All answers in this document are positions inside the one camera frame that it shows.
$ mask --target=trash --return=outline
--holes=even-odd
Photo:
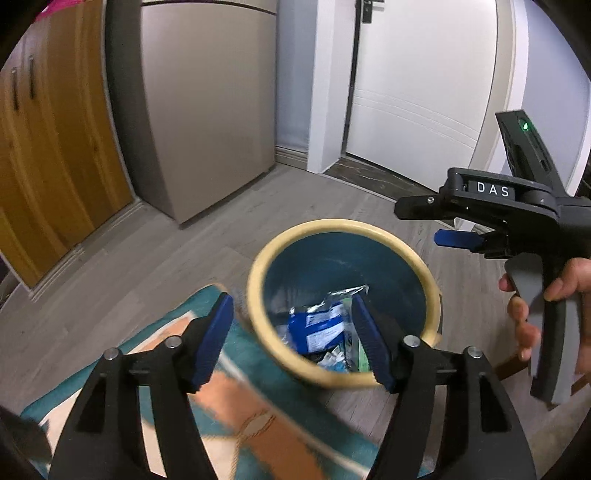
[[[369,362],[351,320],[352,296],[368,286],[328,292],[308,307],[292,307],[287,325],[276,326],[284,344],[332,371],[369,372]]]

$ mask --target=rug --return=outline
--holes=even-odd
[[[180,335],[189,322],[210,312],[221,291],[214,285],[199,290],[121,345],[121,351],[149,350],[170,335]],[[42,425],[52,449],[95,364],[22,412]],[[164,476],[148,387],[140,387],[139,399],[148,463]],[[374,443],[326,410],[313,387],[275,364],[237,321],[211,381],[189,400],[220,480],[361,480],[378,452]],[[47,476],[47,465],[37,468]]]

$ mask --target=yellow bucket rim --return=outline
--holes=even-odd
[[[373,373],[338,373],[324,370],[314,362],[300,356],[285,345],[277,335],[263,302],[263,291],[267,271],[273,260],[291,244],[318,233],[355,233],[371,238],[394,251],[413,269],[418,277],[427,303],[427,316],[421,339],[434,346],[440,338],[441,292],[425,262],[402,240],[373,225],[355,220],[324,219],[301,223],[277,235],[266,244],[256,256],[248,282],[246,301],[253,328],[263,347],[287,370],[312,384],[325,388],[369,388],[379,385]]]

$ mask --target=bucket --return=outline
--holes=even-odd
[[[257,255],[246,287],[257,337],[285,369],[325,388],[374,387],[373,373],[325,370],[285,345],[275,325],[293,306],[320,303],[329,291],[369,285],[377,311],[430,346],[439,338],[441,293],[421,258],[402,240],[367,223],[327,219],[297,225]]]

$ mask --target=cabinet handle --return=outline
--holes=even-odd
[[[35,77],[34,77],[34,73],[35,73],[35,60],[33,58],[33,55],[31,55],[29,57],[29,95],[31,97],[31,100],[33,100],[35,98]]]
[[[18,112],[18,92],[17,92],[17,68],[12,69],[12,104],[15,112]]]

